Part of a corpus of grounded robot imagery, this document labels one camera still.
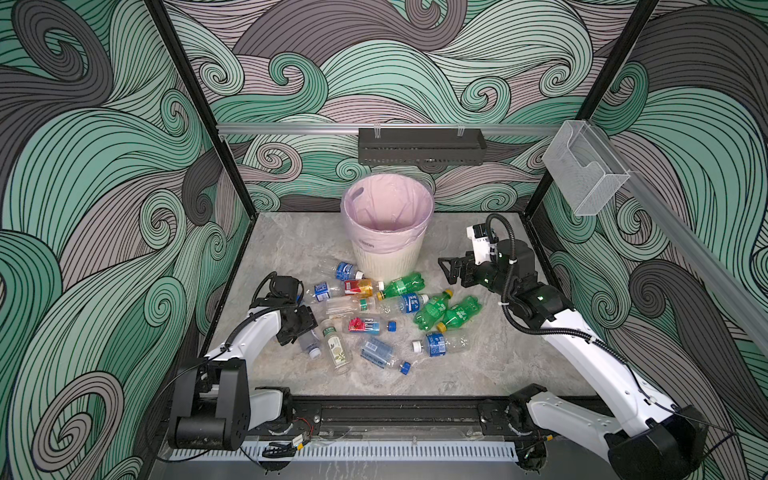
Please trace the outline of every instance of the green plastic bottle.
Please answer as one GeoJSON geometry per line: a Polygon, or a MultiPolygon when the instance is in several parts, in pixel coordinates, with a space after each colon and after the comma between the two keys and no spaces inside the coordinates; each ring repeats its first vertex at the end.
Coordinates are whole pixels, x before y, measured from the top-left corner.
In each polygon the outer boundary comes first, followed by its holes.
{"type": "Polygon", "coordinates": [[[445,312],[445,318],[437,324],[437,330],[443,333],[449,329],[458,329],[473,316],[477,315],[480,309],[482,309],[482,305],[480,305],[478,299],[470,295],[445,312]]]}
{"type": "Polygon", "coordinates": [[[413,322],[422,330],[431,329],[448,309],[448,300],[452,296],[453,292],[451,290],[444,290],[443,293],[435,295],[413,317],[413,322]]]}
{"type": "Polygon", "coordinates": [[[418,292],[424,288],[424,279],[419,272],[409,273],[403,278],[393,280],[384,290],[376,293],[379,300],[390,298],[391,296],[404,295],[406,293],[418,292]]]}

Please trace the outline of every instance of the patterned wall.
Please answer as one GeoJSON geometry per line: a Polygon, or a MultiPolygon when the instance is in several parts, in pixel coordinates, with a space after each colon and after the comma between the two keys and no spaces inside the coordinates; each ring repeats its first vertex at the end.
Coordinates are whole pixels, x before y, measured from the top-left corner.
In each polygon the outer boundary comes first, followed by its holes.
{"type": "MultiPolygon", "coordinates": [[[[660,12],[696,0],[664,2],[660,12]]],[[[220,122],[558,124],[573,118],[630,2],[167,0],[220,122]]],[[[353,136],[232,135],[259,210],[338,210],[362,175],[418,178],[439,211],[521,210],[549,140],[490,137],[489,163],[363,167],[353,136]]]]}
{"type": "MultiPolygon", "coordinates": [[[[768,310],[768,4],[710,3],[647,24],[594,120],[768,310]]],[[[537,230],[590,324],[679,403],[737,432],[694,478],[765,478],[768,360],[739,319],[629,192],[576,218],[552,188],[545,210],[537,230]]],[[[711,429],[708,446],[725,435],[711,429]]]]}
{"type": "Polygon", "coordinates": [[[142,0],[0,2],[0,180],[3,478],[135,478],[249,223],[142,0]]]}

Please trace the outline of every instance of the wire mesh file holder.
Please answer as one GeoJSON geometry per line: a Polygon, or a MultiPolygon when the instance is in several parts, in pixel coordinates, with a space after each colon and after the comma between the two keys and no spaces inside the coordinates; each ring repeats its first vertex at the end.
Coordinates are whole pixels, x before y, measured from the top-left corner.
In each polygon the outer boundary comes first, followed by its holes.
{"type": "Polygon", "coordinates": [[[566,120],[543,160],[576,217],[597,215],[629,179],[605,133],[584,120],[566,120]]]}

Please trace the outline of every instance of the gray floor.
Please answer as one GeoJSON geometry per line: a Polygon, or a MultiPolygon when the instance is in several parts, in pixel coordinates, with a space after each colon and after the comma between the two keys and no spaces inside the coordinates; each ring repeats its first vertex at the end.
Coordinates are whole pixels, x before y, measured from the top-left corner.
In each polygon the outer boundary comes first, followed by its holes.
{"type": "MultiPolygon", "coordinates": [[[[525,241],[517,214],[509,214],[515,235],[525,241]]],[[[480,223],[484,214],[435,214],[427,229],[416,270],[421,272],[430,295],[449,287],[437,264],[438,257],[463,256],[472,245],[466,227],[480,223]]],[[[243,318],[253,291],[270,271],[292,275],[310,284],[313,259],[352,258],[340,214],[261,214],[243,256],[235,282],[214,333],[211,345],[226,339],[243,318]]],[[[545,281],[539,268],[539,280],[545,281]]],[[[451,356],[429,358],[410,348],[411,340],[424,333],[411,321],[398,321],[395,333],[384,332],[381,340],[395,346],[400,358],[412,364],[407,376],[381,370],[359,356],[342,376],[331,368],[328,350],[310,360],[298,344],[280,346],[272,339],[255,364],[248,379],[254,386],[286,386],[294,395],[508,395],[529,383],[546,386],[556,395],[593,395],[594,390],[554,347],[541,337],[526,336],[513,329],[498,306],[498,295],[475,286],[464,289],[456,284],[454,301],[472,294],[480,299],[483,310],[462,329],[470,337],[472,350],[451,356]]],[[[360,336],[337,329],[348,349],[360,336]]]]}

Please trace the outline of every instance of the trash can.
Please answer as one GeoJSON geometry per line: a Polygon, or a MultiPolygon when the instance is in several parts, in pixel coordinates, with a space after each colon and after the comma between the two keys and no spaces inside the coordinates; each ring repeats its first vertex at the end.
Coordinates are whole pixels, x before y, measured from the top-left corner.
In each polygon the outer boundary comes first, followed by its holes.
{"type": "Polygon", "coordinates": [[[411,273],[434,209],[432,194],[412,178],[375,174],[355,182],[341,211],[357,266],[383,282],[411,273]]]}

